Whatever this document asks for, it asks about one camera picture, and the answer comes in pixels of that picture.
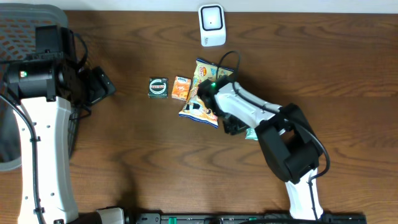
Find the green Kleenex tissue pack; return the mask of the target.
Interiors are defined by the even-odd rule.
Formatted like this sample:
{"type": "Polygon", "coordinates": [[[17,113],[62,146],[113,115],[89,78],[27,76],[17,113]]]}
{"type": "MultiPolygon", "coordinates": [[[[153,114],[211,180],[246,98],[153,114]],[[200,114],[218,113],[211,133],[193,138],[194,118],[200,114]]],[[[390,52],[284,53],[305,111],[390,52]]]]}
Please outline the green Kleenex tissue pack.
{"type": "Polygon", "coordinates": [[[248,140],[255,140],[255,141],[258,140],[257,134],[256,134],[254,128],[247,128],[245,139],[248,139],[248,140]]]}

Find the orange Kleenex tissue pack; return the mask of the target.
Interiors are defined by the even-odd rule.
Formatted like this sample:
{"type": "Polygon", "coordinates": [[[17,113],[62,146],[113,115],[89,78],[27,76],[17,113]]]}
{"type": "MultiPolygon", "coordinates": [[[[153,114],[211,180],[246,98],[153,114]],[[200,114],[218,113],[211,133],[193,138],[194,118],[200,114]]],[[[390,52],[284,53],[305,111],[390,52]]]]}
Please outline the orange Kleenex tissue pack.
{"type": "Polygon", "coordinates": [[[191,82],[192,81],[189,78],[176,76],[172,88],[172,98],[186,101],[190,91],[191,82]]]}

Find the green Zam-Buk ointment box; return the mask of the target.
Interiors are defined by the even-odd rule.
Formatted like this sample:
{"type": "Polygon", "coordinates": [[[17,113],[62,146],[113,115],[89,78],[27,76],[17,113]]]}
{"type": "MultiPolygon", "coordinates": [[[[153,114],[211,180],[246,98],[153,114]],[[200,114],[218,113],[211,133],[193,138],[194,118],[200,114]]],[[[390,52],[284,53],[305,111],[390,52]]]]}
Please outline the green Zam-Buk ointment box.
{"type": "Polygon", "coordinates": [[[149,79],[149,98],[167,98],[169,89],[169,80],[167,78],[149,79]]]}

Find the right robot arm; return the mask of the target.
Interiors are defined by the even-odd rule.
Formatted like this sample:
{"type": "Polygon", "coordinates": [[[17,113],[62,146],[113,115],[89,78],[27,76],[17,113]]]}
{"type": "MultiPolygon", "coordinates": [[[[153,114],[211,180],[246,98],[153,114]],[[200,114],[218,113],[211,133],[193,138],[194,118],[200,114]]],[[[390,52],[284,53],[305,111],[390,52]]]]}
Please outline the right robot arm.
{"type": "Polygon", "coordinates": [[[321,219],[315,180],[325,148],[297,105],[264,101],[227,76],[200,83],[198,97],[222,120],[225,133],[254,130],[268,167],[287,187],[292,218],[321,219]]]}

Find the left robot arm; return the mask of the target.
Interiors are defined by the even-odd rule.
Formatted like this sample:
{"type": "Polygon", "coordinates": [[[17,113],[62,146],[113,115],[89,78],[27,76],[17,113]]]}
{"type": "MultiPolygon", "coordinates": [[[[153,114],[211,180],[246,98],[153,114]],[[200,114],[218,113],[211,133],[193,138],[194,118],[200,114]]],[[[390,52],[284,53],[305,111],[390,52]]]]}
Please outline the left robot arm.
{"type": "Polygon", "coordinates": [[[21,145],[22,203],[19,223],[127,223],[121,207],[80,215],[70,179],[68,129],[115,86],[95,67],[77,59],[78,34],[57,25],[35,30],[35,52],[8,62],[3,100],[17,119],[21,145]]]}

